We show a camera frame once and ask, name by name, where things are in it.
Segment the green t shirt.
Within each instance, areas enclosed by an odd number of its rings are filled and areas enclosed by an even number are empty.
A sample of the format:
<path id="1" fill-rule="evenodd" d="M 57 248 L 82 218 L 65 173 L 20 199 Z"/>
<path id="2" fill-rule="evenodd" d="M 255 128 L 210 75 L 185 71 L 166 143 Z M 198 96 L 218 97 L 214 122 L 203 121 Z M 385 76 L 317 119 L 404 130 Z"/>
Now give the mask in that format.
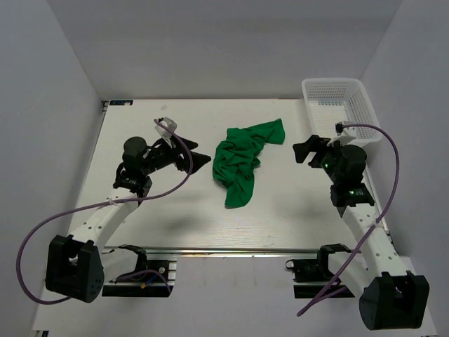
<path id="1" fill-rule="evenodd" d="M 254 170 L 266 144 L 281 145 L 286 132 L 281 119 L 247 128 L 228 128 L 227 137 L 215 150 L 213 179 L 226 189 L 224 206 L 241 208 L 248 204 L 255 186 Z"/>

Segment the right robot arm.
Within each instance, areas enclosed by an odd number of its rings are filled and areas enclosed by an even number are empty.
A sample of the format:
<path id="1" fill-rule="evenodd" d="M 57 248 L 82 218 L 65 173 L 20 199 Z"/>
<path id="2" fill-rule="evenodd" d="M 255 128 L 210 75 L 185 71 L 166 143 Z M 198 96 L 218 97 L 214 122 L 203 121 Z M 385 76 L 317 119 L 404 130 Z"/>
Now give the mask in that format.
<path id="1" fill-rule="evenodd" d="M 366 152 L 356 145 L 343 145 L 318 135 L 293 145 L 295 160 L 323 169 L 330 178 L 330 199 L 348 226 L 357 245 L 322 246 L 316 256 L 316 271 L 328 280 L 312 300 L 330 297 L 337 281 L 358 299 L 362 322 L 371 331 L 418 329 L 429 296 L 429 283 L 415 275 L 398 256 L 383 227 L 376 222 L 375 201 L 363 182 Z"/>

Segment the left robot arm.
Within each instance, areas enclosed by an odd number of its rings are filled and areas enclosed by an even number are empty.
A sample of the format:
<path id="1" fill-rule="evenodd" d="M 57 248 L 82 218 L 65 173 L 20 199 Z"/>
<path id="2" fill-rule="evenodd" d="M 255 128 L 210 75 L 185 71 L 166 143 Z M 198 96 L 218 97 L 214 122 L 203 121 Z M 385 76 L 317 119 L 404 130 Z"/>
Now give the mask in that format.
<path id="1" fill-rule="evenodd" d="M 106 282 L 144 278 L 149 271 L 143 248 L 124 244 L 105 251 L 106 243 L 148 195 L 151 173 L 174 165 L 193 174 L 211 161 L 195 152 L 197 146 L 184 138 L 161 138 L 153 145 L 139 136 L 127 139 L 109 201 L 67 236 L 57 235 L 50 242 L 46 289 L 90 303 Z"/>

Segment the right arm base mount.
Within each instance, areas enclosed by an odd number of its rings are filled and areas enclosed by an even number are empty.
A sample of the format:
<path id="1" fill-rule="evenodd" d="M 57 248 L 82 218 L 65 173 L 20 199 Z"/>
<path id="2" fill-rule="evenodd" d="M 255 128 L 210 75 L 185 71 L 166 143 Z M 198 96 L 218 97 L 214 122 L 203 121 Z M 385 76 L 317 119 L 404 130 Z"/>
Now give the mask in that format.
<path id="1" fill-rule="evenodd" d="M 328 269 L 328 257 L 334 253 L 351 253 L 343 244 L 322 246 L 315 258 L 290 259 L 285 267 L 294 274 L 293 291 L 296 299 L 312 299 L 320 285 L 326 284 L 333 276 Z"/>

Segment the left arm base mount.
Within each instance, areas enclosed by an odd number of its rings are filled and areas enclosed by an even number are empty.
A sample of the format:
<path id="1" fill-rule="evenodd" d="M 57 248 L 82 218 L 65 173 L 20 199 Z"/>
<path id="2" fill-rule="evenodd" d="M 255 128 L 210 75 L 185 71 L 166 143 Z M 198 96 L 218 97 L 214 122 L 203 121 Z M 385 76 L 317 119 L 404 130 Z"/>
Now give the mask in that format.
<path id="1" fill-rule="evenodd" d="M 102 253 L 103 297 L 167 298 L 175 283 L 176 259 L 121 245 Z"/>

